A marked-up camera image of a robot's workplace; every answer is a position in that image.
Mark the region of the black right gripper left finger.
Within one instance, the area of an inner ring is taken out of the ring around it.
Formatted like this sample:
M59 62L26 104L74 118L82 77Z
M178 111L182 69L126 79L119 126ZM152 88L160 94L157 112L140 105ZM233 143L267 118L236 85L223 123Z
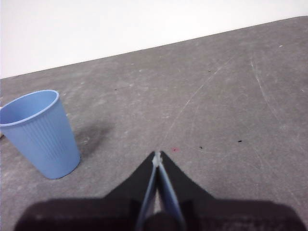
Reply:
M34 203L16 231L132 231L153 171L150 153L137 169L104 197L57 198Z

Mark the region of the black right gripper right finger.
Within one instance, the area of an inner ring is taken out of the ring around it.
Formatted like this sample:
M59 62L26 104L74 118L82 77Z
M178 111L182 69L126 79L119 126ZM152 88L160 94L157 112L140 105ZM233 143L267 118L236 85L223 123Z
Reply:
M188 231L305 231L287 205L264 200L218 199L190 179L164 152L162 165Z

